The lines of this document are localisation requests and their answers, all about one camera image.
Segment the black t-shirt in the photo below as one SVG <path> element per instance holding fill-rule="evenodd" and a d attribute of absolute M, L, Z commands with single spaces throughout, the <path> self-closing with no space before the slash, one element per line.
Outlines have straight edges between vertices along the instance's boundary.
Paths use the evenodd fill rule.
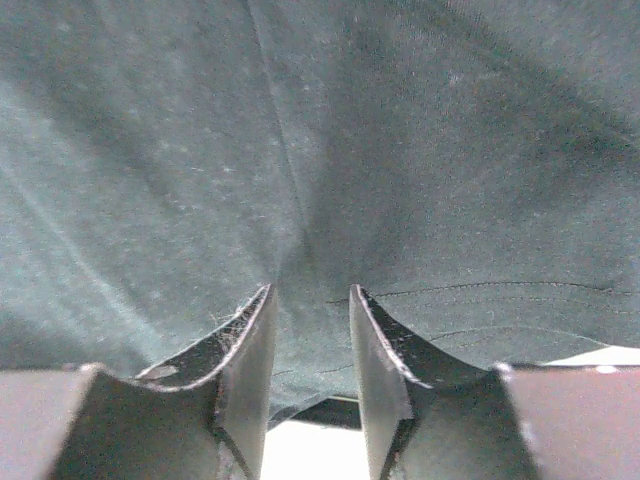
<path fill-rule="evenodd" d="M 2 366 L 266 284 L 273 423 L 355 395 L 353 284 L 479 367 L 637 346 L 638 3 L 3 2 Z"/>

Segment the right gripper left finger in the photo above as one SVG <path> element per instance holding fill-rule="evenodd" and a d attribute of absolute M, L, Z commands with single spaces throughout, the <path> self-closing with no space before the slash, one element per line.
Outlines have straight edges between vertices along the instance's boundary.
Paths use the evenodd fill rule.
<path fill-rule="evenodd" d="M 5 479 L 256 479 L 276 290 L 137 376 L 99 363 L 1 373 Z"/>

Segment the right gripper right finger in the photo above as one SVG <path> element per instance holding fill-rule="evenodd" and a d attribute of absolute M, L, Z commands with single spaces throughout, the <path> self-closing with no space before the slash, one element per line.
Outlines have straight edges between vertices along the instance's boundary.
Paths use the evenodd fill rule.
<path fill-rule="evenodd" d="M 635 479 L 635 365 L 504 364 L 437 348 L 353 286 L 359 411 L 374 479 Z"/>

